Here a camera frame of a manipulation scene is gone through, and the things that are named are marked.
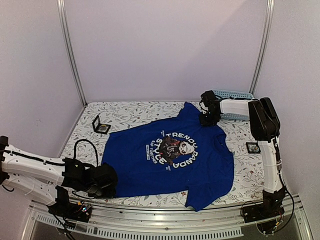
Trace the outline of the black brooch box yellow brooch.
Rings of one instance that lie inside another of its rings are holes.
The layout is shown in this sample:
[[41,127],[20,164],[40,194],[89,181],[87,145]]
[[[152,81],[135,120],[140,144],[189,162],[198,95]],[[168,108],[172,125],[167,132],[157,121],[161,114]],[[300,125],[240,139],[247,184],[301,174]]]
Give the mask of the black brooch box yellow brooch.
[[92,121],[92,127],[95,133],[106,135],[109,132],[111,125],[106,123],[101,123],[100,116],[97,115]]

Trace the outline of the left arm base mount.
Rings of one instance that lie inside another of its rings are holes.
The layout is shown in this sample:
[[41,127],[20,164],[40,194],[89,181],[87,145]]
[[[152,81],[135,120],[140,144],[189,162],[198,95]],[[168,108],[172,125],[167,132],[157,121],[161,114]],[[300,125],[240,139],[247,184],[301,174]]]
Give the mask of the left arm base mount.
[[68,199],[56,200],[56,203],[48,206],[48,212],[68,220],[88,223],[92,215],[92,206],[84,203],[71,203]]

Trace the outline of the light blue plastic basket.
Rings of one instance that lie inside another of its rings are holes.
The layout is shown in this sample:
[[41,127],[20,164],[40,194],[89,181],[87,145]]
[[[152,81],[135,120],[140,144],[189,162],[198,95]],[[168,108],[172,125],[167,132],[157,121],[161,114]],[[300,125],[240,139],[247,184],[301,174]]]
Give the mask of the light blue plastic basket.
[[[239,92],[239,91],[228,91],[228,90],[213,90],[215,96],[219,99],[237,99],[240,101],[251,101],[254,96],[248,92]],[[249,120],[249,111],[243,114],[244,111],[240,110],[230,110],[227,109],[226,112],[221,114],[222,119],[226,120]]]

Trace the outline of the black brooch box silver brooch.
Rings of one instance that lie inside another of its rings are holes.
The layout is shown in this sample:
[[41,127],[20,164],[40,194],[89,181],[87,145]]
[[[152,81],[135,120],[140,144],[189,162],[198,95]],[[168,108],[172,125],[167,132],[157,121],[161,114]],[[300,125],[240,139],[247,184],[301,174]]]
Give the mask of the black brooch box silver brooch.
[[261,150],[257,142],[246,142],[246,149],[249,154],[260,154]]

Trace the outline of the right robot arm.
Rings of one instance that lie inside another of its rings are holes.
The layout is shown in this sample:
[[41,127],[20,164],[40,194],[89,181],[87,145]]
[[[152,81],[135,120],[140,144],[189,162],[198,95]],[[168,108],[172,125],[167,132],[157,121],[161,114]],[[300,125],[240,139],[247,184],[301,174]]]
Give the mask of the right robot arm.
[[213,90],[209,90],[200,96],[199,105],[202,126],[214,126],[226,114],[248,117],[251,135],[257,141],[264,169],[263,203],[258,213],[262,218],[269,218],[282,205],[286,194],[279,150],[281,124],[272,101],[268,97],[220,99]]

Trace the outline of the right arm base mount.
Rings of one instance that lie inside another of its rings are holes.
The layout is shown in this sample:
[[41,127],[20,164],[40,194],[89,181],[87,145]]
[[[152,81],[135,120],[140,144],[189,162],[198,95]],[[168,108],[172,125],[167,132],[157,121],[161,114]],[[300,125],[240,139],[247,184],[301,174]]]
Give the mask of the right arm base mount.
[[263,235],[273,235],[283,220],[285,210],[282,205],[267,209],[263,203],[245,202],[240,209],[240,215],[245,223],[256,223],[258,231]]

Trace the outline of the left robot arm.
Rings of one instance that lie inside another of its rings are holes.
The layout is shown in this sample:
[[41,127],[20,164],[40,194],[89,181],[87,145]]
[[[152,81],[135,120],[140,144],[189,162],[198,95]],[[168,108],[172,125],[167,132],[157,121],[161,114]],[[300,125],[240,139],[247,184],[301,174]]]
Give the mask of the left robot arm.
[[23,151],[0,137],[0,183],[20,189],[33,200],[53,206],[63,216],[74,213],[69,189],[94,199],[114,198],[118,176],[108,164],[93,166],[73,158],[50,158]]

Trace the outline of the blue printed t-shirt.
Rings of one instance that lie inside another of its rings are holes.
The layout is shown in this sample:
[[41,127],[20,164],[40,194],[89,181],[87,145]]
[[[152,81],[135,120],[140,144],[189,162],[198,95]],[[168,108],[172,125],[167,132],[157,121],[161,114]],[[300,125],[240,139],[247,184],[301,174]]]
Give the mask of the blue printed t-shirt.
[[233,186],[234,157],[217,125],[202,126],[186,102],[176,117],[113,132],[102,157],[118,177],[116,197],[187,191],[185,206],[200,211]]

